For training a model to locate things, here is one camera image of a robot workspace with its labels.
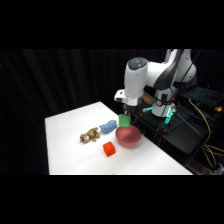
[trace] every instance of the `cable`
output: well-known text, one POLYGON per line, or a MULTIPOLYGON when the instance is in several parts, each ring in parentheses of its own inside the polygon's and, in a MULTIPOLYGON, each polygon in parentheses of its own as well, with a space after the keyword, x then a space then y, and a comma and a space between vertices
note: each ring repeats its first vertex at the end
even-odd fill
POLYGON ((203 144, 200 148, 202 149, 203 153, 205 154, 206 159, 207 159, 209 165, 210 165, 212 168, 214 168, 214 167, 216 167, 216 159, 215 159, 215 156, 214 156, 214 155, 217 155, 217 156, 224 156, 224 155, 223 155, 223 154, 215 153, 215 152, 212 151, 212 149, 221 151, 221 152, 223 152, 223 153, 224 153, 224 150, 219 149, 219 148, 216 148, 216 147, 214 147, 214 146, 206 145, 207 142, 209 141, 209 139, 211 138, 211 129, 210 129, 210 126, 209 126, 209 124, 208 124, 208 122, 207 122, 205 116, 204 116, 203 113, 198 109, 198 107, 197 107, 195 104, 193 104, 193 103, 191 102, 190 99, 189 99, 189 102, 190 102, 190 104, 191 104, 191 105, 192 105, 192 106, 199 112, 199 114, 203 117, 203 119, 204 119, 204 121, 205 121, 205 123, 206 123, 206 125, 207 125, 207 127, 208 127, 208 131, 209 131, 208 138, 207 138, 207 140, 204 142, 204 144, 203 144), (211 156, 212 156, 212 158, 213 158, 213 161, 214 161, 214 165, 212 165, 212 163, 211 163, 211 161, 210 161, 210 159, 209 159, 209 157, 208 157, 208 155, 207 155, 206 152, 208 152, 208 153, 211 154, 211 156))
POLYGON ((197 131, 194 127, 192 127, 184 118, 182 118, 178 113, 176 113, 176 112, 174 112, 174 113, 202 137, 201 133, 199 131, 197 131))

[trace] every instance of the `black curtain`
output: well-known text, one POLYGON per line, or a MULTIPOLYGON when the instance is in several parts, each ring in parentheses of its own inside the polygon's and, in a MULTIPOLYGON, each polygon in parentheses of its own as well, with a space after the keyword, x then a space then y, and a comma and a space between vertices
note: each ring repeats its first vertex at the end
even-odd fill
POLYGON ((165 54, 165 49, 1 49, 0 168, 47 174, 44 119, 98 101, 121 113, 114 95, 124 88, 127 62, 134 56, 163 62, 165 54))

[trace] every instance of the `red block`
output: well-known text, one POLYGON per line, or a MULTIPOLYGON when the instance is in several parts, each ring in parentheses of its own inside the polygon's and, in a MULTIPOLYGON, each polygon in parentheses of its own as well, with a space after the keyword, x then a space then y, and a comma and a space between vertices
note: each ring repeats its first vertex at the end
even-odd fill
POLYGON ((112 156, 115 154, 115 147, 112 142, 108 142, 107 144, 103 145, 104 152, 106 153, 107 157, 112 156))

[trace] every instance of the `toy figure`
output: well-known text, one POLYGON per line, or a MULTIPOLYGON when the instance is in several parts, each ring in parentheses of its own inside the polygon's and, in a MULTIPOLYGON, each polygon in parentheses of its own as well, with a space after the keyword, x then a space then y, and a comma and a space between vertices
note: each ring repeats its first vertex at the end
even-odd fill
POLYGON ((90 140, 93 142, 96 141, 96 139, 100 138, 100 135, 97 133, 98 128, 93 128, 89 130, 86 134, 80 136, 80 141, 82 143, 87 143, 90 140))

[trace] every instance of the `white table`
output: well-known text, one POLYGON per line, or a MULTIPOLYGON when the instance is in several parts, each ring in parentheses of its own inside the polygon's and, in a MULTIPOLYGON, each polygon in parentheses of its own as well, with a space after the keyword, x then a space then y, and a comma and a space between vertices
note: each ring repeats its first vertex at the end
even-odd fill
POLYGON ((101 134, 97 142, 83 144, 80 135, 118 120, 101 102, 45 120, 51 175, 191 175, 160 148, 142 136, 132 149, 121 146, 115 130, 101 134), (107 158, 103 145, 112 142, 116 154, 107 158))

